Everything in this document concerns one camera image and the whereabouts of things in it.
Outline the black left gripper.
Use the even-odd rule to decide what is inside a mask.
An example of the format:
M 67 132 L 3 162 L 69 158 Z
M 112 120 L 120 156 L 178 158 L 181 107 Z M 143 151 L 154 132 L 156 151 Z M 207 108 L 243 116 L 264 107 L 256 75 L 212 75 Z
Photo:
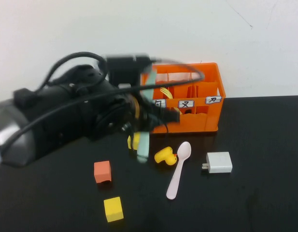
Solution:
M 164 109 L 155 105 L 146 98 L 138 100 L 140 107 L 140 116 L 138 119 L 138 131 L 151 132 L 155 127 L 160 125 L 160 120 L 163 123 L 179 123 L 180 113 L 176 110 Z

